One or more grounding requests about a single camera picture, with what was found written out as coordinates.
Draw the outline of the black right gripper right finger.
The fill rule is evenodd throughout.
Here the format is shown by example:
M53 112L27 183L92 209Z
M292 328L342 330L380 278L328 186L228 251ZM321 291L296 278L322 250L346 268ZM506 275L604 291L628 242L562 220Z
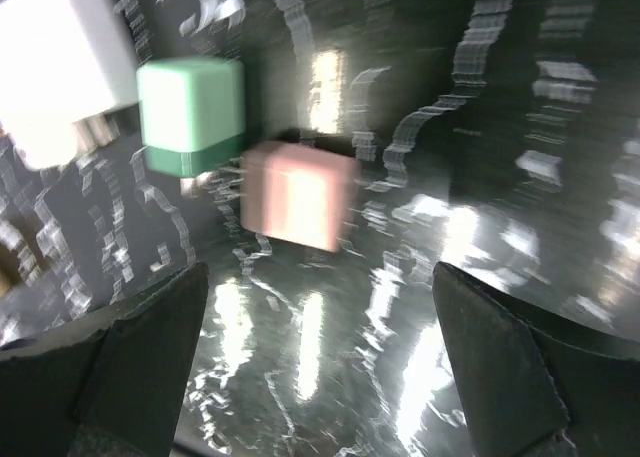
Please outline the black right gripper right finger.
M477 455L638 455L638 343L445 262L433 297Z

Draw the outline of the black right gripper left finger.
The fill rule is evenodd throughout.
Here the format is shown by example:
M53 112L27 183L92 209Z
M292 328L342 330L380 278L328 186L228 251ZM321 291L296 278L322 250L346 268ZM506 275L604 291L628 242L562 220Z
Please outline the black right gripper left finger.
M169 455L208 289L196 262L3 346L2 455Z

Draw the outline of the pink plug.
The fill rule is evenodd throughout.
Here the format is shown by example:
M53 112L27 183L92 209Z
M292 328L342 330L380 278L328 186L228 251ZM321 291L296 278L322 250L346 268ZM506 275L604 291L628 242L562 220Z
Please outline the pink plug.
M359 162L305 145L266 141L241 160L244 229L336 252L350 221Z

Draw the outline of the green usb charger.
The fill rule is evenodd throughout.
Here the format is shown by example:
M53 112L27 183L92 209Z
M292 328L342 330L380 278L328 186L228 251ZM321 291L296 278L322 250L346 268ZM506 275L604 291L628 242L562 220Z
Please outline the green usb charger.
M148 61L137 70L137 87L148 169L194 178L240 155L246 130L240 61Z

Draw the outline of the white charger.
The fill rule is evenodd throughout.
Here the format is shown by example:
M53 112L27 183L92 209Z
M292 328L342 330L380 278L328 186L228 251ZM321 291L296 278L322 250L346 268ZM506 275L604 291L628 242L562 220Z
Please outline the white charger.
M115 0L2 0L1 127L23 164L62 167L119 136L137 55Z

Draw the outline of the beige cube socket adapter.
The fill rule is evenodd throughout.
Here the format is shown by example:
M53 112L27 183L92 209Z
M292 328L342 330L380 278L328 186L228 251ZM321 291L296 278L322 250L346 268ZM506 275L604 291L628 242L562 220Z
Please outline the beige cube socket adapter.
M16 284L16 277L14 275L13 257L11 252L4 245L1 245L1 258L0 258L0 274L1 274L1 289L0 296L4 297Z

